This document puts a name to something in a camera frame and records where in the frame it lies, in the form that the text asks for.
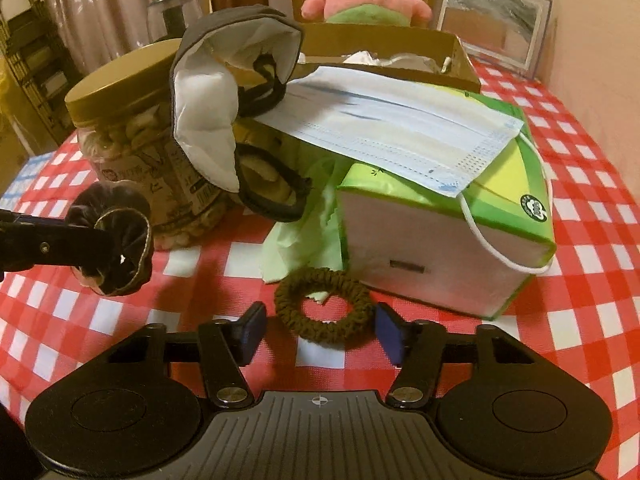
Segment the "ribbed gray panel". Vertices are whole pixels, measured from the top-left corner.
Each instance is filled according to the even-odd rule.
[[[138,480],[496,478],[453,456],[422,416],[387,409],[374,392],[267,392],[251,409],[217,415],[185,455]]]

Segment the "gray eye mask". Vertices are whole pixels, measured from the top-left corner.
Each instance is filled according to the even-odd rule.
[[[280,222],[300,219],[310,182],[265,150],[236,146],[232,125],[283,99],[302,39],[302,28],[277,10],[260,5],[223,9],[187,29],[170,75],[174,137],[190,162],[215,186],[237,193],[249,209]],[[264,82],[239,88],[225,63],[252,70]],[[254,193],[240,169],[245,155],[272,165],[295,192],[295,203]]]

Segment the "blue and white checkered cloth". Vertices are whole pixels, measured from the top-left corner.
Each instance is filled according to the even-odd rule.
[[[32,156],[28,160],[5,194],[0,198],[0,209],[9,209],[10,211],[15,209],[24,192],[29,189],[31,183],[54,154],[55,152],[44,153],[43,155]]]

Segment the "patrick star plush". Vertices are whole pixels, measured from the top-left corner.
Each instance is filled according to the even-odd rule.
[[[423,25],[432,12],[422,0],[305,0],[302,17],[329,23]]]

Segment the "picture frame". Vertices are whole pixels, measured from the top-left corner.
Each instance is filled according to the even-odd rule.
[[[551,0],[436,0],[431,27],[460,38],[471,56],[535,78]]]

